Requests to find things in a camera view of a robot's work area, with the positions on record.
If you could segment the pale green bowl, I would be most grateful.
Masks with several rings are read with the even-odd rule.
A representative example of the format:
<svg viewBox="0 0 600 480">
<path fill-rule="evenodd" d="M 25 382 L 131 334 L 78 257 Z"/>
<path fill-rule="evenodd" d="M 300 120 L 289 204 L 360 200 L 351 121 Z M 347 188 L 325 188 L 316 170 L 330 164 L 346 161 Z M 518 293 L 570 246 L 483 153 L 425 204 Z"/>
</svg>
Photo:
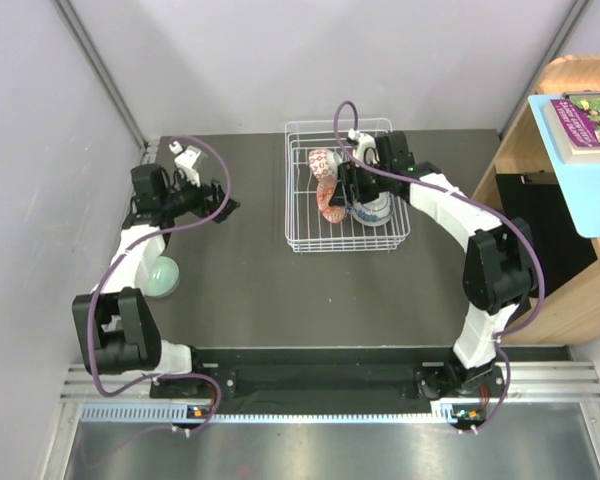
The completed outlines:
<svg viewBox="0 0 600 480">
<path fill-rule="evenodd" d="M 159 256 L 153 263 L 143 293 L 150 298 L 162 298 L 177 288 L 180 280 L 180 268 L 175 260 Z"/>
</svg>

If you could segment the blue white floral bowl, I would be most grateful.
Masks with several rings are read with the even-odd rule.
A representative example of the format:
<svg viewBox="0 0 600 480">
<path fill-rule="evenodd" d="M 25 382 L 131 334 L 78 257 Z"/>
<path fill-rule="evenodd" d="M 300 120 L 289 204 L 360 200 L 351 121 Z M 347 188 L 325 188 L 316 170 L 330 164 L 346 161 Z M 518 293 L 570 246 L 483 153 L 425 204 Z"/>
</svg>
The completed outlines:
<svg viewBox="0 0 600 480">
<path fill-rule="evenodd" d="M 390 195 L 382 192 L 371 202 L 365 204 L 356 202 L 351 207 L 351 214 L 357 222 L 364 226 L 373 228 L 383 226 L 393 214 Z"/>
</svg>

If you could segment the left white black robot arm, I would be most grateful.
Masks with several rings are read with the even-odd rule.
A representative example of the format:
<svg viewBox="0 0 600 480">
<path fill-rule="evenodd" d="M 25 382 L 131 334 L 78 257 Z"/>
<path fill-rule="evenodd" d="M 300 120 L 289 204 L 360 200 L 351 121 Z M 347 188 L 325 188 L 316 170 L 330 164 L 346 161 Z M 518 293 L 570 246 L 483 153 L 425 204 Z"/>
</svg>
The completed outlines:
<svg viewBox="0 0 600 480">
<path fill-rule="evenodd" d="M 105 280 L 72 302 L 84 365 L 105 375 L 172 375 L 177 390 L 196 396 L 206 387 L 207 374 L 196 366 L 193 347 L 161 338 L 147 304 L 149 280 L 177 218 L 191 213 L 220 223 L 239 203 L 226 197 L 219 181 L 199 183 L 183 166 L 169 176 L 159 165 L 141 165 L 131 170 L 131 180 L 129 212 Z"/>
</svg>

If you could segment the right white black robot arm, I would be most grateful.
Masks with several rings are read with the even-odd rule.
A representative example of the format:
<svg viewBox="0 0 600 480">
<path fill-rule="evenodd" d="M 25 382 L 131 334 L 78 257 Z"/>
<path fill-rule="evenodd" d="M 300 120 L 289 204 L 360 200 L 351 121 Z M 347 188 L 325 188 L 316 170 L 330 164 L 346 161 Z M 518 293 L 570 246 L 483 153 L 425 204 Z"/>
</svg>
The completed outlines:
<svg viewBox="0 0 600 480">
<path fill-rule="evenodd" d="M 454 393 L 472 394 L 492 368 L 496 346 L 519 307 L 533 291 L 544 290 L 529 225 L 470 199 L 431 163 L 416 162 L 402 133 L 372 136 L 351 129 L 336 140 L 344 149 L 338 191 L 348 203 L 366 204 L 383 193 L 398 197 L 464 251 L 462 286 L 469 307 L 446 380 Z"/>
</svg>

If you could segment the white wire dish rack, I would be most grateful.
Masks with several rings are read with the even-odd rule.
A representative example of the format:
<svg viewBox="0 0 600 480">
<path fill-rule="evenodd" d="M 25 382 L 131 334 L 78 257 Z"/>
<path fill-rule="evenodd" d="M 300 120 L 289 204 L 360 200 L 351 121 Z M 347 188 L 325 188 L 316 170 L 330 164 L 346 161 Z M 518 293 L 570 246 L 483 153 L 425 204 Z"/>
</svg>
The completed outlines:
<svg viewBox="0 0 600 480">
<path fill-rule="evenodd" d="M 296 253 L 391 251 L 410 233 L 407 204 L 390 199 L 391 216 L 381 226 L 366 226 L 351 213 L 332 224 L 317 204 L 318 180 L 309 166 L 313 150 L 342 153 L 331 120 L 296 120 L 285 125 L 285 237 Z"/>
</svg>

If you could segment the red geometric pattern bowl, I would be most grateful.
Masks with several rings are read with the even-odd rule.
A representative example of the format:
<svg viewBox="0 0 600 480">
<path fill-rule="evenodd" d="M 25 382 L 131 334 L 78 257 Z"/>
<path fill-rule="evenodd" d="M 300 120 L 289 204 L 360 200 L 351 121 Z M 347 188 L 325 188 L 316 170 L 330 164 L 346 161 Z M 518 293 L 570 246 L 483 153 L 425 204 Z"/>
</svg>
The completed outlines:
<svg viewBox="0 0 600 480">
<path fill-rule="evenodd" d="M 315 149 L 311 150 L 308 155 L 309 167 L 318 181 L 337 179 L 340 163 L 341 156 L 333 150 Z"/>
</svg>

